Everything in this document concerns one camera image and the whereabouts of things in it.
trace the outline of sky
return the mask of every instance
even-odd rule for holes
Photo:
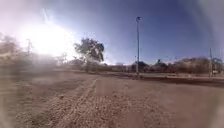
[[[0,0],[0,31],[18,35],[24,25],[43,20],[44,8],[76,42],[90,37],[103,43],[106,63],[131,64],[140,16],[140,60],[209,57],[210,48],[223,59],[223,5],[222,0]]]

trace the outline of tree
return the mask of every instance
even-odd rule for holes
[[[137,65],[137,62],[134,62],[132,65],[131,65],[131,69],[132,71],[136,71],[136,65]],[[139,68],[139,71],[140,72],[146,72],[146,69],[149,65],[146,64],[144,61],[139,61],[138,62],[138,68]]]
[[[156,68],[156,71],[158,72],[165,72],[168,68],[168,66],[164,62],[162,62],[161,59],[158,59],[154,66]]]
[[[82,39],[81,44],[75,44],[75,50],[81,54],[86,61],[86,71],[93,62],[101,62],[104,60],[104,45],[93,39]]]

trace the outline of pole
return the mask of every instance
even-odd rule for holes
[[[137,22],[137,64],[136,64],[136,73],[137,73],[137,77],[139,78],[139,20],[140,17],[136,18],[136,22]]]
[[[213,76],[213,65],[212,65],[212,49],[210,48],[210,76]]]

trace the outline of gravel road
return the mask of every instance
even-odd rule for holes
[[[0,88],[3,128],[205,128],[223,91],[72,73]]]

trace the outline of dirt road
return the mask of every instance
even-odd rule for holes
[[[1,88],[5,128],[206,128],[223,91],[72,73]]]

